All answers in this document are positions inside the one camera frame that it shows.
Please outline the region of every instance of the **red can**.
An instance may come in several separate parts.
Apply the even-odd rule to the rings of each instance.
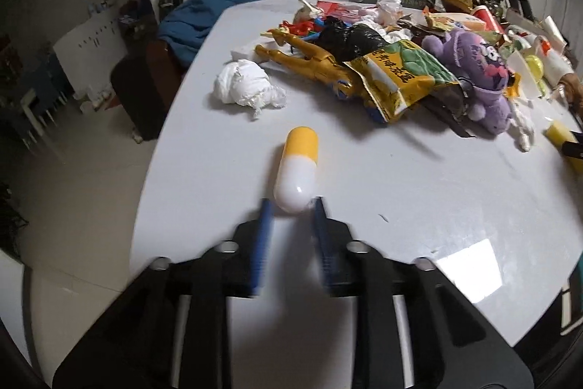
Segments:
[[[488,9],[485,5],[479,5],[472,11],[472,15],[474,17],[483,20],[486,23],[486,30],[490,30],[493,32],[497,32],[499,34],[504,34],[504,30],[500,27],[500,24],[496,20],[496,17],[492,15],[490,9]]]

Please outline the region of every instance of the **blue blanket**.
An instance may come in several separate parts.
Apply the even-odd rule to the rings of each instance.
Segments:
[[[171,47],[180,64],[190,67],[223,11],[232,5],[258,0],[187,0],[158,26],[158,38]]]

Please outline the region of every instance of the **screw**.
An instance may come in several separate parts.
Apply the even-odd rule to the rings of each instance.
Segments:
[[[427,259],[426,257],[419,257],[413,261],[416,267],[420,271],[434,271],[435,266],[433,265],[432,261]]]
[[[239,245],[235,241],[223,241],[217,246],[219,252],[237,252]]]
[[[150,269],[153,271],[165,271],[170,267],[170,264],[172,264],[172,261],[167,257],[157,257],[150,264]]]
[[[346,244],[346,249],[355,254],[365,254],[368,252],[368,246],[361,241],[351,241]]]

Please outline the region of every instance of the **purple plush toy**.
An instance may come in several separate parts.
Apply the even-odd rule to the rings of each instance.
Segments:
[[[505,132],[511,119],[508,100],[502,95],[508,85],[508,70],[496,49],[473,32],[455,29],[446,42],[430,35],[423,49],[435,56],[457,78],[473,84],[473,97],[467,116],[492,134]]]

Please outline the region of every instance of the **yellow and white capsule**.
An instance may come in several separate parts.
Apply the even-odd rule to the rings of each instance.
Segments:
[[[303,211],[316,195],[318,135],[310,128],[295,128],[287,135],[273,195],[288,213]]]

